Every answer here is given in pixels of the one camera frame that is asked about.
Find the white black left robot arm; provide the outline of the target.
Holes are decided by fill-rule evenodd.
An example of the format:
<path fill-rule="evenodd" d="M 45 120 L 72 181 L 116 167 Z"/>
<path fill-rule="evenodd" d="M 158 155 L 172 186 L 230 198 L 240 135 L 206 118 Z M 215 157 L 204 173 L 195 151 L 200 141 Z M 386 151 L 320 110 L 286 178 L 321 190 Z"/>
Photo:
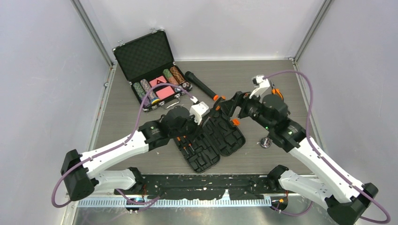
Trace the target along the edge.
<path fill-rule="evenodd" d="M 200 105 L 190 109 L 176 106 L 158 120 L 144 123 L 132 134 L 96 150 L 79 154 L 66 153 L 61 180 L 69 199 L 78 201 L 102 189 L 124 189 L 139 194 L 144 188 L 136 168 L 112 172 L 108 169 L 130 157 L 147 153 L 168 144 L 170 139 L 193 133 L 206 111 Z"/>

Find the orange case latch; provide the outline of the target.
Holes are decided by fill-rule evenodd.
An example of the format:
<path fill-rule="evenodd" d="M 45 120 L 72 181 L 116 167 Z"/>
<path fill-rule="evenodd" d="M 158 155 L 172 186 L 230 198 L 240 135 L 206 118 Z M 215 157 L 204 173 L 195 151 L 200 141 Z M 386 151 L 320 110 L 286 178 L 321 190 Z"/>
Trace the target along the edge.
<path fill-rule="evenodd" d="M 239 121 L 239 119 L 233 119 L 232 121 L 232 124 L 234 125 L 234 126 L 239 126 L 240 125 L 240 121 Z"/>

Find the black plastic tool case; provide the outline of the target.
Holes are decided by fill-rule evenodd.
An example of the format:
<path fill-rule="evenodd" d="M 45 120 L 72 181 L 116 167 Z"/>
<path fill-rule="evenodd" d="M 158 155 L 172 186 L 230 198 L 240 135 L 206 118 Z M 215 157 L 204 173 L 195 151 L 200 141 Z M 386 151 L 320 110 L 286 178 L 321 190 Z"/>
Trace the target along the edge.
<path fill-rule="evenodd" d="M 246 139 L 237 126 L 221 110 L 215 111 L 197 135 L 186 135 L 195 152 L 187 153 L 179 149 L 190 168 L 196 173 L 203 173 L 216 165 L 221 156 L 227 157 L 244 146 Z"/>

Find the round tape measure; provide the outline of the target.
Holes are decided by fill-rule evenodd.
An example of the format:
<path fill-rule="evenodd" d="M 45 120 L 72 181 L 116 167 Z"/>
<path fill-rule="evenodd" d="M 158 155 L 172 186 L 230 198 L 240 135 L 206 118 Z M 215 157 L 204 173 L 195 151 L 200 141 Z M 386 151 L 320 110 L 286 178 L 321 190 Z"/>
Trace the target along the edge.
<path fill-rule="evenodd" d="M 269 137 L 263 137 L 258 142 L 258 145 L 264 149 L 267 149 L 271 146 L 272 140 Z"/>

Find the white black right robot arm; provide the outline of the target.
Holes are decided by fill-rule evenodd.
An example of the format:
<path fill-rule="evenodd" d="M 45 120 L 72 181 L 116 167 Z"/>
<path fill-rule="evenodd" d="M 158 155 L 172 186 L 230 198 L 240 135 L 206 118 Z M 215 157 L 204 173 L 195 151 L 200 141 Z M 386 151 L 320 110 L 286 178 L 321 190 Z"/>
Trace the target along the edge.
<path fill-rule="evenodd" d="M 273 144 L 305 164 L 319 179 L 311 180 L 278 165 L 267 175 L 269 189 L 300 194 L 326 209 L 339 225 L 355 224 L 377 195 L 378 188 L 353 178 L 327 156 L 313 138 L 307 138 L 306 130 L 289 118 L 288 106 L 280 97 L 249 96 L 248 92 L 239 91 L 230 100 L 220 98 L 214 106 L 228 116 L 240 107 L 240 119 L 250 117 L 264 127 Z"/>

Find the orange handled pliers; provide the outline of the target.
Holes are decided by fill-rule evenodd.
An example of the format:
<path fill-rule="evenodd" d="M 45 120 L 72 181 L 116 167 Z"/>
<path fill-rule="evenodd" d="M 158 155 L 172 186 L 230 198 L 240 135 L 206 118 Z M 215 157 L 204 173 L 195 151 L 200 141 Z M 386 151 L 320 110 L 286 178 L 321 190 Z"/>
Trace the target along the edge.
<path fill-rule="evenodd" d="M 272 94 L 273 95 L 277 95 L 282 100 L 284 100 L 284 97 L 283 97 L 281 91 L 275 86 L 275 84 L 272 81 L 270 81 L 270 85 L 271 85 L 271 88 L 272 88 L 272 90 L 271 90 Z"/>

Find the black orange medium screwdriver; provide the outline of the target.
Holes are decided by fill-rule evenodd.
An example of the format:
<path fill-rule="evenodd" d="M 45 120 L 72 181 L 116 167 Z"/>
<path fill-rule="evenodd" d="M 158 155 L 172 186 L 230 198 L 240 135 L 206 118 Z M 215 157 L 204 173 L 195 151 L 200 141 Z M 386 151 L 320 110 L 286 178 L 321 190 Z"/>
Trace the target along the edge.
<path fill-rule="evenodd" d="M 216 110 L 216 111 L 220 110 L 221 107 L 222 107 L 222 106 L 221 106 L 221 103 L 223 103 L 223 101 L 225 101 L 225 100 L 226 100 L 226 97 L 225 97 L 225 96 L 220 96 L 220 97 L 218 97 L 218 98 L 215 100 L 213 109 Z"/>

